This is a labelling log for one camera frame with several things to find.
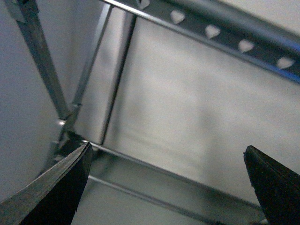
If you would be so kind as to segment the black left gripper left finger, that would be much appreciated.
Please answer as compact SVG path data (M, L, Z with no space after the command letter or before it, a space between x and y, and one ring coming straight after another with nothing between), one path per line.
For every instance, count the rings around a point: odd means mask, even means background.
M90 173L87 142L0 203L2 225L69 225Z

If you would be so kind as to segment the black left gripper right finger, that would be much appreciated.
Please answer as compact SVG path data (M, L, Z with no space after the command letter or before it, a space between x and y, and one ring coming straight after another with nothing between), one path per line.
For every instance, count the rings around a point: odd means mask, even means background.
M300 223L300 176L250 145L244 162L251 186L270 225Z

